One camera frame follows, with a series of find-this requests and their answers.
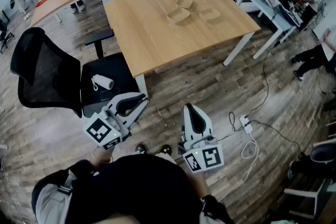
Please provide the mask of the black bag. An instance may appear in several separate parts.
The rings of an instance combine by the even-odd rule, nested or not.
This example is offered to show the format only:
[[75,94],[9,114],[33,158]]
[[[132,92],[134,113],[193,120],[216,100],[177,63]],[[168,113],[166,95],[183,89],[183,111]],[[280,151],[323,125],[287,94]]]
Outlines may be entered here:
[[314,175],[314,165],[310,155],[303,154],[300,159],[296,159],[289,164],[287,176],[292,179],[296,174],[304,174],[306,176]]

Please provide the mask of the person's left forearm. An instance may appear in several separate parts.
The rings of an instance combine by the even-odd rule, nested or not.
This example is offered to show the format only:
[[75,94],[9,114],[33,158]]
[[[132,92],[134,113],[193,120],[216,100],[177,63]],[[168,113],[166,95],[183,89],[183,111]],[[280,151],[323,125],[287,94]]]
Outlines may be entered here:
[[113,151],[113,148],[105,150],[104,148],[97,147],[92,152],[92,164],[94,166],[100,166],[111,163],[113,161]]

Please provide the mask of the person's right forearm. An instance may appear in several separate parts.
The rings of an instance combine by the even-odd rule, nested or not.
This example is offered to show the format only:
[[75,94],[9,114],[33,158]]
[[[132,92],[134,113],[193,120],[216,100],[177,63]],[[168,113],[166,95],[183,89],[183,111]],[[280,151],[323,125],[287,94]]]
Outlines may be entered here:
[[203,200],[206,196],[211,195],[209,186],[206,183],[206,178],[203,172],[191,173],[187,172],[188,181],[196,191],[198,197]]

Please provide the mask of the black and white chair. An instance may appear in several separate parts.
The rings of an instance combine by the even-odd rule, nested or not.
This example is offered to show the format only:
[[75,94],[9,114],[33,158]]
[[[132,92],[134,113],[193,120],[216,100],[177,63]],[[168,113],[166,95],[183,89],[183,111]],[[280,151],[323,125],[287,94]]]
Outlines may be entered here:
[[284,193],[302,199],[312,199],[314,201],[313,213],[308,214],[290,210],[289,214],[295,217],[316,220],[331,195],[336,193],[336,138],[313,144],[313,149],[309,155],[314,165],[314,175],[311,177],[321,179],[320,186],[317,190],[286,188]]

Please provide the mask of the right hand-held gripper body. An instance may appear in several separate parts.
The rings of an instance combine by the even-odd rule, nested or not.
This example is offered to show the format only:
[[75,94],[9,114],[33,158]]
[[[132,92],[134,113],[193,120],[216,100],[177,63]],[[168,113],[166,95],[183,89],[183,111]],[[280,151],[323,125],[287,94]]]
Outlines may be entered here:
[[192,173],[205,172],[224,165],[222,146],[213,135],[179,141],[178,152]]

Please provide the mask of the white power strip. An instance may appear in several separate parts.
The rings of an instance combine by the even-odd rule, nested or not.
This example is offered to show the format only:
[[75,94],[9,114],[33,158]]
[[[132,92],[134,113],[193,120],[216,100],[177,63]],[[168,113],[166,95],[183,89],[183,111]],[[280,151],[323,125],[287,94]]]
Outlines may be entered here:
[[242,115],[240,118],[239,118],[240,122],[241,122],[241,125],[245,131],[246,134],[250,134],[252,131],[253,131],[253,128],[251,126],[251,123],[247,117],[247,115]]

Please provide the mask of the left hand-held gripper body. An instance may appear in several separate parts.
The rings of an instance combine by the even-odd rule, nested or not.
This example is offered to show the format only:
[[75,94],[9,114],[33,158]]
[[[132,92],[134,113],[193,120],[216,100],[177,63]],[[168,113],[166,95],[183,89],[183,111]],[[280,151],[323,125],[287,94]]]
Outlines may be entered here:
[[117,144],[124,142],[132,134],[118,116],[121,112],[129,112],[130,107],[122,106],[115,115],[113,110],[103,106],[99,113],[94,113],[84,126],[83,131],[105,151],[112,150]]

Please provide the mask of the person's black shirt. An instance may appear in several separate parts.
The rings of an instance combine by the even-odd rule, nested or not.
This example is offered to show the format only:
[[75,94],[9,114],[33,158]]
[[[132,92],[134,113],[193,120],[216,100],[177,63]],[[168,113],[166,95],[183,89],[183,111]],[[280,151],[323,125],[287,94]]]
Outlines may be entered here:
[[[77,163],[81,163],[82,167],[89,165],[94,174],[103,172],[109,175],[108,179],[101,179],[100,182],[104,185],[111,183],[113,187],[120,183],[121,193],[135,199],[136,202],[142,202],[141,195],[147,194],[150,189],[153,189],[160,198],[173,196],[174,199],[180,197],[186,199],[192,196],[200,199],[188,181],[187,172],[168,155],[133,154],[100,166],[94,166],[92,162],[83,159],[72,166]],[[177,214],[173,214],[167,220],[150,221],[150,224],[197,223],[194,219],[191,222],[182,222],[177,218]]]

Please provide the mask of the white and blue desk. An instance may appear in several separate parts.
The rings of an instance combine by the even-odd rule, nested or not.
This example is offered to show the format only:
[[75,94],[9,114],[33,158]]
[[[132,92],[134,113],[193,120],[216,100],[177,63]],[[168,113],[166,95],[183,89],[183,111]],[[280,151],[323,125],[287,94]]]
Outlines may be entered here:
[[[284,42],[299,26],[302,19],[296,12],[292,12],[283,7],[277,0],[250,0],[258,9],[259,15],[266,15],[268,19],[276,26],[277,31],[271,38],[253,55],[253,59],[261,56],[271,45],[277,46]],[[240,5],[243,0],[236,0]]]

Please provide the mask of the black office chair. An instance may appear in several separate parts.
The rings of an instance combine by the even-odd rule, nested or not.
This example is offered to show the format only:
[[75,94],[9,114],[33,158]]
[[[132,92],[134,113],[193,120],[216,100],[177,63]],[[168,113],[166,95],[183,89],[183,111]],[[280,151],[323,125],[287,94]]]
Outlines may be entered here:
[[7,31],[7,26],[4,25],[3,21],[0,19],[0,54],[2,54],[2,50],[4,47],[8,48],[7,42],[10,38],[14,38],[13,33]]
[[[10,63],[19,76],[18,98],[28,108],[66,108],[80,118],[99,112],[117,94],[139,90],[122,53],[84,65],[61,50],[39,27],[23,32]],[[91,78],[99,74],[114,81],[111,90],[93,89]]]

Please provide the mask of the tan rectangular tray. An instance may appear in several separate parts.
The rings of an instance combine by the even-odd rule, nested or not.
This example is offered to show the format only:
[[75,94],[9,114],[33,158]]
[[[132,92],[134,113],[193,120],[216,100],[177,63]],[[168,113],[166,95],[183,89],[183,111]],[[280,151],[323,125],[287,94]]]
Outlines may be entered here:
[[193,0],[176,0],[176,6],[188,9],[192,6]]
[[207,23],[212,23],[220,18],[220,12],[213,8],[206,8],[199,11],[200,18]]
[[167,13],[167,21],[172,25],[183,26],[187,23],[191,13],[182,7],[178,7]]

